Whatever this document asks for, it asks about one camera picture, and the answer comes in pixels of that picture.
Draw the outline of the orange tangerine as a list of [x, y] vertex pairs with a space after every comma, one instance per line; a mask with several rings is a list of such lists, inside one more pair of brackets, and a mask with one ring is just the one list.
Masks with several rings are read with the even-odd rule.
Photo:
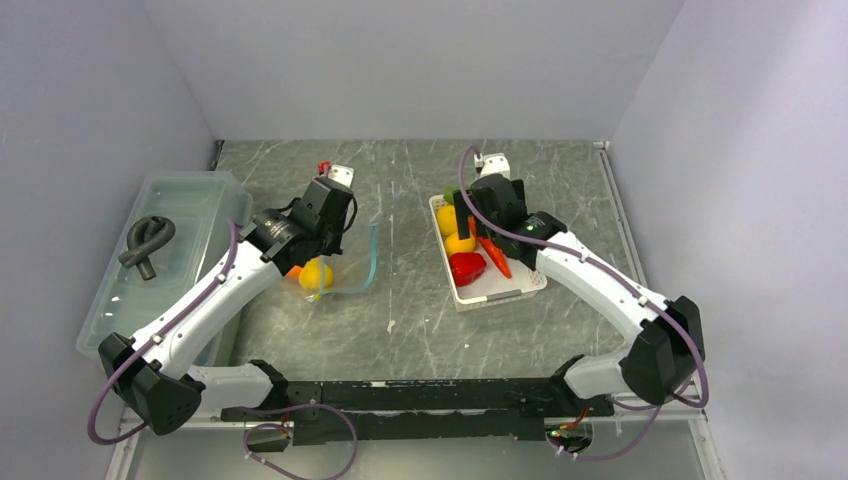
[[293, 281], [298, 281], [300, 277], [300, 273], [302, 268], [298, 265], [294, 265], [286, 274], [285, 278]]

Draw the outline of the yellow lemon front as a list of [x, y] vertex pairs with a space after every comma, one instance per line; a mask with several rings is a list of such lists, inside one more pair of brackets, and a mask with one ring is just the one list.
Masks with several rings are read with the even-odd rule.
[[308, 261], [298, 274], [298, 283], [307, 291], [326, 290], [334, 283], [334, 272], [321, 258]]

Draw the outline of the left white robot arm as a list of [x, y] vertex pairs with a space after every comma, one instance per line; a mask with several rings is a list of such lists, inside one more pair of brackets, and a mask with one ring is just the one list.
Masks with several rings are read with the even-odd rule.
[[200, 367], [195, 359], [247, 303], [293, 267], [341, 253], [358, 212], [354, 178], [352, 169], [332, 167], [289, 206], [261, 210], [243, 227], [232, 225], [217, 266], [173, 306], [132, 335], [112, 333], [101, 342], [104, 390], [116, 393], [156, 435], [176, 431], [204, 410], [279, 417], [289, 404], [288, 382], [269, 363]]

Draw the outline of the clear zip top bag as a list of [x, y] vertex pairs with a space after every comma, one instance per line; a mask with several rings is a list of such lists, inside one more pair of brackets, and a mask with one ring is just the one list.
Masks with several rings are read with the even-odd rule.
[[321, 256], [334, 272], [334, 283], [326, 290], [307, 291], [298, 281], [285, 278], [280, 286], [289, 294], [309, 302], [340, 295], [365, 293], [376, 278], [378, 266], [378, 226], [376, 223], [354, 225], [342, 240], [343, 253]]

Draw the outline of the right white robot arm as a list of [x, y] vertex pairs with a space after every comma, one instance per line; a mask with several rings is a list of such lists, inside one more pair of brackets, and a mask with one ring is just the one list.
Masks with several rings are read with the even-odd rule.
[[547, 212], [531, 213], [524, 184], [493, 174], [453, 194], [461, 235], [477, 233], [503, 254], [553, 280], [600, 313], [623, 337], [609, 354], [577, 355], [552, 377], [551, 401], [574, 415], [590, 398], [630, 392], [649, 405], [681, 400], [703, 374], [705, 352], [697, 305], [671, 301], [633, 281], [586, 247]]

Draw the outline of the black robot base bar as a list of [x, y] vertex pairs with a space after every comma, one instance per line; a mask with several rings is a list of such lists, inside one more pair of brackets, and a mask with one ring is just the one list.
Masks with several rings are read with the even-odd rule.
[[460, 380], [292, 381], [281, 400], [250, 413], [231, 407], [227, 422], [258, 423], [288, 415], [296, 446], [360, 440], [544, 438], [557, 420], [610, 417], [604, 396], [580, 399], [547, 377]]

